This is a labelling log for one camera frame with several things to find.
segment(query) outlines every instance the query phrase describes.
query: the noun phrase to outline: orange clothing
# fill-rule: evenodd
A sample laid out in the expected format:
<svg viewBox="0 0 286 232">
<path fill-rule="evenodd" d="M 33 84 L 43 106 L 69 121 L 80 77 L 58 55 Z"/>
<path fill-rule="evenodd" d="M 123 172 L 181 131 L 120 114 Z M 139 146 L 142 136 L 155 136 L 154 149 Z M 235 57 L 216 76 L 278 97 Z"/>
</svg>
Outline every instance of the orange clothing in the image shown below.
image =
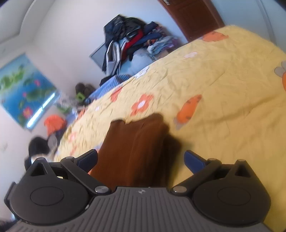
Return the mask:
<svg viewBox="0 0 286 232">
<path fill-rule="evenodd" d="M 66 125 L 66 121 L 56 114 L 47 117 L 44 122 L 44 126 L 48 129 L 48 136 L 60 129 L 63 129 Z"/>
</svg>

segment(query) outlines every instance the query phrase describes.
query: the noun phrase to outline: black jacket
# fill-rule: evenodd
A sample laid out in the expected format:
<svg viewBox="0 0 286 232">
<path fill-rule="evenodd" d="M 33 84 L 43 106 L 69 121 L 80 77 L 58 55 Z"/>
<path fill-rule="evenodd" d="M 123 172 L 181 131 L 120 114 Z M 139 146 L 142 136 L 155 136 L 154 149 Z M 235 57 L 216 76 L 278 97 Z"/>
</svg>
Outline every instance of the black jacket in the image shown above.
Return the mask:
<svg viewBox="0 0 286 232">
<path fill-rule="evenodd" d="M 104 26 L 105 32 L 105 46 L 108 48 L 112 40 L 118 42 L 123 39 L 129 32 L 132 32 L 136 28 L 143 28 L 146 25 L 145 22 L 137 18 L 125 18 L 121 15 L 117 15 L 108 24 Z M 106 54 L 104 56 L 102 70 L 106 71 Z"/>
</svg>

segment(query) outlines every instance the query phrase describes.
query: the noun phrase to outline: bed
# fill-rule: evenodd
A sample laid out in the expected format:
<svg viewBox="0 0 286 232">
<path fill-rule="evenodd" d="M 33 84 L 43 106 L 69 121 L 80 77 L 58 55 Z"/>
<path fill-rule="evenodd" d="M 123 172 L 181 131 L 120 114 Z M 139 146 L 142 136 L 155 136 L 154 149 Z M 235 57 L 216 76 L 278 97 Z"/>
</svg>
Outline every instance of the bed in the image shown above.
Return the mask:
<svg viewBox="0 0 286 232">
<path fill-rule="evenodd" d="M 182 143 L 170 187 L 192 175 L 183 162 L 188 149 L 223 163 L 245 159 L 271 197 L 265 223 L 280 232 L 286 227 L 284 60 L 282 50 L 242 28 L 210 32 L 94 101 L 68 127 L 55 160 L 99 149 L 115 119 L 161 113 Z"/>
</svg>

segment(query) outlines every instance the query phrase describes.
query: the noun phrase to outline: red clothing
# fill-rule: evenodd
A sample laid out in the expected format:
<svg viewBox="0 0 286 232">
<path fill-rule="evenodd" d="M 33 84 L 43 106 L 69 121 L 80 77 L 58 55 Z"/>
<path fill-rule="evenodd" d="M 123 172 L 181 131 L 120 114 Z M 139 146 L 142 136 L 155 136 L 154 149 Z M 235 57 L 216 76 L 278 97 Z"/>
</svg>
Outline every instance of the red clothing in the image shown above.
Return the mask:
<svg viewBox="0 0 286 232">
<path fill-rule="evenodd" d="M 123 52 L 122 52 L 122 56 L 121 56 L 121 60 L 124 61 L 127 58 L 127 50 L 133 45 L 135 44 L 139 39 L 143 38 L 144 33 L 142 29 L 138 30 L 137 35 L 135 35 L 128 43 L 126 43 Z"/>
</svg>

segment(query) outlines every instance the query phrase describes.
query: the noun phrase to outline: brown cloth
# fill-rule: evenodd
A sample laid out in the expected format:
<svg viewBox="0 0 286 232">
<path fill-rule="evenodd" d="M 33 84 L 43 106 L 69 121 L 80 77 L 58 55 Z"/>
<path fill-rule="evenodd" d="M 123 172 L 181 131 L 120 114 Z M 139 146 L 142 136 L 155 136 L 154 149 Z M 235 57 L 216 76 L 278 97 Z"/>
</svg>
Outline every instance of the brown cloth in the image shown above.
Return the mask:
<svg viewBox="0 0 286 232">
<path fill-rule="evenodd" d="M 167 187 L 180 149 L 168 132 L 160 114 L 129 124 L 111 122 L 91 176 L 112 190 L 117 186 Z"/>
</svg>

